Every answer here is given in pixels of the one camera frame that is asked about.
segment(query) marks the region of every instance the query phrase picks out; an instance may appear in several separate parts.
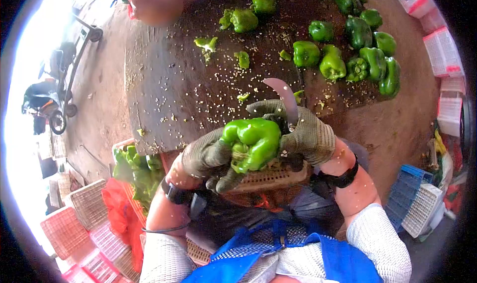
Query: gloved hand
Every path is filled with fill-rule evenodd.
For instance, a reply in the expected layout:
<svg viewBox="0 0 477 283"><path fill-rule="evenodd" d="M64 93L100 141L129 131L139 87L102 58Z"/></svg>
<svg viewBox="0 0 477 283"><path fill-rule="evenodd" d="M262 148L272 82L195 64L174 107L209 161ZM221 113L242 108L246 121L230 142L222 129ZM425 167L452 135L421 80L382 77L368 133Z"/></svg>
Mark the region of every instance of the gloved hand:
<svg viewBox="0 0 477 283"><path fill-rule="evenodd" d="M211 131L189 144L182 153L183 171L196 179L207 180L207 189L218 193L233 189L245 176L230 167L232 151L220 141L222 132L223 128Z"/></svg>
<svg viewBox="0 0 477 283"><path fill-rule="evenodd" d="M285 106L281 100L258 101L247 106L253 117L263 116L286 126ZM328 161L335 150L335 135L331 126L324 124L315 114L304 107L298 107L298 124L290 134L280 139L279 153L301 154L312 166Z"/></svg>

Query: cart wheel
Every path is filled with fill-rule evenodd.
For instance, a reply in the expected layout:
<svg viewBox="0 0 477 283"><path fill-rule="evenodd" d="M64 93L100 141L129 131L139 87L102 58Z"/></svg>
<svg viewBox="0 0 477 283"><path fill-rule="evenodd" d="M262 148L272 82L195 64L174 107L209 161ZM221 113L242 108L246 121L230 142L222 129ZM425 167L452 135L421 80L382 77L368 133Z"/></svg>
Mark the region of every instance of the cart wheel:
<svg viewBox="0 0 477 283"><path fill-rule="evenodd" d="M66 118L60 110L54 111L48 121L51 131L56 135L61 135L66 130Z"/></svg>
<svg viewBox="0 0 477 283"><path fill-rule="evenodd" d="M71 118L71 117L75 116L76 113L78 113L78 107L76 107L75 104L68 104L66 106L66 116Z"/></svg>
<svg viewBox="0 0 477 283"><path fill-rule="evenodd" d="M90 41L95 43L103 38L103 30L101 28L94 27L91 29Z"/></svg>

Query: black wristband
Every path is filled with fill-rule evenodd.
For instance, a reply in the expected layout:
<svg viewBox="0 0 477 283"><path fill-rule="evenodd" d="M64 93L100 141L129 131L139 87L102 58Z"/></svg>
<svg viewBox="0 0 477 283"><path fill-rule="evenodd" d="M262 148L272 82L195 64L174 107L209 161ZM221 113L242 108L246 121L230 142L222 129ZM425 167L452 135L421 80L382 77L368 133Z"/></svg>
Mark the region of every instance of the black wristband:
<svg viewBox="0 0 477 283"><path fill-rule="evenodd" d="M359 167L358 157L355 155L355 158L356 158L356 161L353 168L346 170L346 172L340 176L324 174L323 179L327 183L330 183L333 186L340 189L343 189L349 186L355 180L356 173L358 173L358 167Z"/></svg>

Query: concrete floor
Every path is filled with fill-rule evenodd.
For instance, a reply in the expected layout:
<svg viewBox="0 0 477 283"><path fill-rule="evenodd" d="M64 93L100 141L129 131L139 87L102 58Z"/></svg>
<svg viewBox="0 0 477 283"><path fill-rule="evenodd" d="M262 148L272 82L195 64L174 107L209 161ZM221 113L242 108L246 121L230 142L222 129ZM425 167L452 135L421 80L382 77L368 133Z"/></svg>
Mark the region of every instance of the concrete floor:
<svg viewBox="0 0 477 283"><path fill-rule="evenodd" d="M109 7L111 1L96 3ZM366 7L379 10L385 22L380 30L389 32L397 41L395 57L402 67L401 91L391 101L322 120L338 136L367 147L370 174L385 202L400 166L420 166L421 154L432 133L431 123L437 115L439 85L432 74L419 21L408 16L397 0L370 0ZM92 22L88 17L94 17L93 8L86 16ZM97 24L103 28L104 37L99 43L90 43L81 59L73 85L79 112L69 120L66 130L68 160L88 183L107 177L107 170L79 145L107 165L114 162L112 145L131 137L123 88L124 46L130 27L126 6L118 3L112 15Z"/></svg>

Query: white plastic crate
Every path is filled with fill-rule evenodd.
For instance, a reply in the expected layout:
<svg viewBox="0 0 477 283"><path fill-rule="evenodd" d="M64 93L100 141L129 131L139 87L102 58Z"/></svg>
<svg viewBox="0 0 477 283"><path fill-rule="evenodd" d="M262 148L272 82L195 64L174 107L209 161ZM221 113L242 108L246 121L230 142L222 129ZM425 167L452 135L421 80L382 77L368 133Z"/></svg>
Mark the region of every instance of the white plastic crate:
<svg viewBox="0 0 477 283"><path fill-rule="evenodd" d="M413 237L418 237L427 228L429 221L442 202L444 193L432 184L421 184L402 227Z"/></svg>
<svg viewBox="0 0 477 283"><path fill-rule="evenodd" d="M128 248L127 244L124 244L119 237L111 232L109 221L92 229L89 235L93 243L101 250L101 253L112 262Z"/></svg>
<svg viewBox="0 0 477 283"><path fill-rule="evenodd" d="M441 91L460 92L466 94L466 79L464 77L448 77L441 81Z"/></svg>
<svg viewBox="0 0 477 283"><path fill-rule="evenodd" d="M456 43L447 27L442 27L423 38L432 72L435 77L459 77L464 75Z"/></svg>
<svg viewBox="0 0 477 283"><path fill-rule="evenodd" d="M447 27L447 23L445 22L444 17L442 17L441 11L439 11L437 7L433 8L419 20L421 21L422 29L426 33L432 33L439 28Z"/></svg>
<svg viewBox="0 0 477 283"><path fill-rule="evenodd" d="M460 136L460 113L462 109L461 98L439 98L437 109L437 123L441 132Z"/></svg>
<svg viewBox="0 0 477 283"><path fill-rule="evenodd" d="M434 8L434 0L398 0L404 10L412 17L421 18Z"/></svg>

